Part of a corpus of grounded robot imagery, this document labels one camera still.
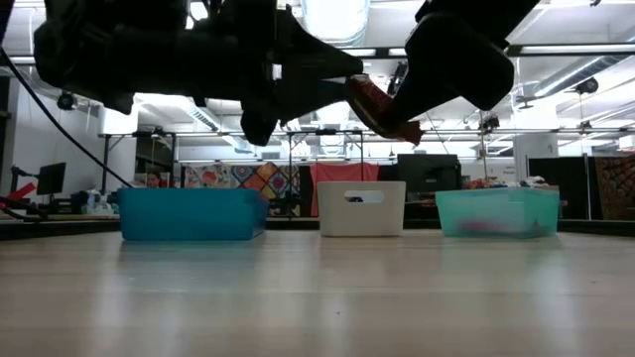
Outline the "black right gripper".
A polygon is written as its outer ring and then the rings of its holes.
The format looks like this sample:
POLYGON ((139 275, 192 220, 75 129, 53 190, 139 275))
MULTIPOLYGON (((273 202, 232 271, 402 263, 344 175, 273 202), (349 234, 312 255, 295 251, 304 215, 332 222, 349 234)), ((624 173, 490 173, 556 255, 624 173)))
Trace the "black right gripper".
POLYGON ((511 90, 514 65, 483 34, 454 14, 425 16, 406 43, 408 73, 386 106, 392 126, 462 97, 490 110, 511 90))

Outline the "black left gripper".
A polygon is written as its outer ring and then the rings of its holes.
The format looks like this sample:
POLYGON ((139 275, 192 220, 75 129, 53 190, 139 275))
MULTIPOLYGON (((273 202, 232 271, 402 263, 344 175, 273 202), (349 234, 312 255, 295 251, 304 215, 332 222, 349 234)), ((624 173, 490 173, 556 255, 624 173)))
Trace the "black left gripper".
POLYGON ((347 98, 343 83, 330 79, 363 72, 363 61, 308 33, 292 14, 278 14, 277 0, 195 0, 203 15, 193 25, 207 42, 188 89, 197 106, 207 98, 241 103, 240 127, 247 142, 264 147, 278 119, 271 54, 277 30, 280 121, 289 121, 347 98))

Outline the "brown Snickers candy bar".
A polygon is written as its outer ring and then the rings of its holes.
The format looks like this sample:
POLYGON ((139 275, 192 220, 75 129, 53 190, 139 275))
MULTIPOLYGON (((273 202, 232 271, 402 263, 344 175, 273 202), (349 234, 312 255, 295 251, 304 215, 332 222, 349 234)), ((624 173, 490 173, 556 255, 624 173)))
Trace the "brown Snickers candy bar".
POLYGON ((359 120, 371 131, 385 139, 421 143, 423 131, 418 122, 399 118, 390 107, 393 98, 378 87, 365 73, 345 80, 347 102, 359 120))

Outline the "black box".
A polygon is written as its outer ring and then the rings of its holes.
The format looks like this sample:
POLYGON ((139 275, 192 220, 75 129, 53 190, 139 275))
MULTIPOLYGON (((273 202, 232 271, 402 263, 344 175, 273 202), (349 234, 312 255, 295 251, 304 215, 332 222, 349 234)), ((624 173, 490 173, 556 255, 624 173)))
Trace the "black box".
POLYGON ((407 201, 462 188, 457 155, 399 154, 397 171, 399 180, 406 183, 407 201))

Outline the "orange hanging cloth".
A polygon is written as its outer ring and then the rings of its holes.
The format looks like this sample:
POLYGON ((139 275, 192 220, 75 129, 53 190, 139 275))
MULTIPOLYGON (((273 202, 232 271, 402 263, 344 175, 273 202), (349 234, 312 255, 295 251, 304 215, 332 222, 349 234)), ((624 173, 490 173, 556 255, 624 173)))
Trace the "orange hanging cloth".
POLYGON ((310 166, 313 182, 311 217, 318 217, 318 183, 321 181, 377 181, 379 166, 368 163, 358 164, 314 164, 310 166))

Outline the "colourful patchwork quilt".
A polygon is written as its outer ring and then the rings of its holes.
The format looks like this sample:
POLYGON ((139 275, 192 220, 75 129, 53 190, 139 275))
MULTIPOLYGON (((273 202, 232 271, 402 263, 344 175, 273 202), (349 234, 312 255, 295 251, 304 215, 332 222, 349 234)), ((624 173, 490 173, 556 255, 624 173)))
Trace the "colourful patchwork quilt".
POLYGON ((272 162, 259 166, 218 163, 184 166, 183 174, 184 187, 257 190, 269 200, 270 216, 301 216, 301 174, 297 166, 277 166, 272 162))

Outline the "teal translucent plastic bin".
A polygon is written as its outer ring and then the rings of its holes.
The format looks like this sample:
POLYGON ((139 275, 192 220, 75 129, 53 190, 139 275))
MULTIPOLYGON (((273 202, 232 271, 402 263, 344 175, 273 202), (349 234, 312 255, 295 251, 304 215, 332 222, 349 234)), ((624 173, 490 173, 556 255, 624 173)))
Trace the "teal translucent plastic bin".
POLYGON ((557 190, 499 187, 440 191, 436 194, 442 232, 447 237, 537 238, 557 233, 557 190))

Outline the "white plastic bin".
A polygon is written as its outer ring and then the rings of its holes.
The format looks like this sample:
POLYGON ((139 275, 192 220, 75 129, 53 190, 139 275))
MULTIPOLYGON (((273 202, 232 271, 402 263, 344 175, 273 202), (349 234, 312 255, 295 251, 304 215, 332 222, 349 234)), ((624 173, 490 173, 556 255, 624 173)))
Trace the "white plastic bin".
POLYGON ((404 228, 404 181, 321 181, 317 184, 322 237, 397 237, 404 228))

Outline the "black panel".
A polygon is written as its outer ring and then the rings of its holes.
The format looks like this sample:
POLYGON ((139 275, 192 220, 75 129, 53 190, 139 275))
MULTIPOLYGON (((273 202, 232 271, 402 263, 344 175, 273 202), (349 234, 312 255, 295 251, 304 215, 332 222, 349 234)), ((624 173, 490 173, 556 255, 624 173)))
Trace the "black panel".
POLYGON ((593 158, 530 159, 529 173, 559 188, 561 201, 567 203, 561 209, 561 219, 602 218, 593 158))

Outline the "black overhead crossbar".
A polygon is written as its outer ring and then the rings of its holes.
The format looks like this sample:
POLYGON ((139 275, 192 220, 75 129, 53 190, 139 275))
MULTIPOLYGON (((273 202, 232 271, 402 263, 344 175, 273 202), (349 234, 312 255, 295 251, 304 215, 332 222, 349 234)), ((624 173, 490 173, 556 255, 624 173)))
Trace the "black overhead crossbar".
MULTIPOLYGON (((402 60, 403 48, 343 48, 345 53, 363 60, 402 60)), ((510 45, 505 53, 510 58, 635 56, 635 43, 510 45)))

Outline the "blue plastic bin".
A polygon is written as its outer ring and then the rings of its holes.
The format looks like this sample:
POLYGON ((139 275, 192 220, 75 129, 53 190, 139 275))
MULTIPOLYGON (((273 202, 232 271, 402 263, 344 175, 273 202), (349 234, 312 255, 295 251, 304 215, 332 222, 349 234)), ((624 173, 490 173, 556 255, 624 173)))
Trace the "blue plastic bin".
POLYGON ((127 241, 249 241, 265 231, 269 200, 247 188, 122 188, 127 241))

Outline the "black computer monitor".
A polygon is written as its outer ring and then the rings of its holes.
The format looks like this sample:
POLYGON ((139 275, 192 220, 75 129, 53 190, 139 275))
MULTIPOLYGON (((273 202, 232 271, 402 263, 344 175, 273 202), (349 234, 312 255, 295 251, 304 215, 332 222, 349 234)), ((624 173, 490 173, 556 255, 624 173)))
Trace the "black computer monitor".
POLYGON ((61 193, 64 189, 66 163, 40 167, 38 173, 37 195, 61 193))

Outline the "red flat object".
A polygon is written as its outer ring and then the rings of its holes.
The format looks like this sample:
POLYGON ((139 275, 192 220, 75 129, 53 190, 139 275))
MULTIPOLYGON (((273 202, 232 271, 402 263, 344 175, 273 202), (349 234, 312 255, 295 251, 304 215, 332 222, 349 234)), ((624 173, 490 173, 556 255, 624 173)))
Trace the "red flat object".
POLYGON ((8 197, 13 200, 23 199, 24 197, 26 197, 28 194, 32 193, 36 189, 37 187, 32 182, 29 182, 25 184, 24 186, 22 186, 21 188, 17 189, 16 191, 11 192, 8 195, 8 197))

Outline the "silver ventilation duct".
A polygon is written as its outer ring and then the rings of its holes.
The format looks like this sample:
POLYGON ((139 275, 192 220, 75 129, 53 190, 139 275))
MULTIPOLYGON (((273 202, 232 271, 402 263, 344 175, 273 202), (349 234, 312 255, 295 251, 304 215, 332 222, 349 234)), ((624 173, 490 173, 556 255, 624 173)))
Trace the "silver ventilation duct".
MULTIPOLYGON (((335 47, 354 47, 364 37, 370 0, 301 0, 304 24, 310 34, 335 47)), ((316 111, 322 129, 343 130, 350 116, 345 101, 316 111)))

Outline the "black background table frame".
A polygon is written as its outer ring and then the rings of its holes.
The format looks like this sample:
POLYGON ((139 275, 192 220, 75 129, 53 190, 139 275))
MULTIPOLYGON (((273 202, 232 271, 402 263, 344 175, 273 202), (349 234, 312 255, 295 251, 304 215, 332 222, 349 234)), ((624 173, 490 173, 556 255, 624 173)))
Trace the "black background table frame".
POLYGON ((339 162, 353 170, 355 180, 377 178, 377 168, 346 156, 349 143, 363 148, 361 130, 276 132, 274 146, 256 147, 239 132, 137 131, 138 141, 163 143, 170 161, 156 162, 155 150, 143 159, 146 173, 140 179, 153 188, 245 188, 269 200, 269 214, 284 217, 312 215, 312 170, 339 162))

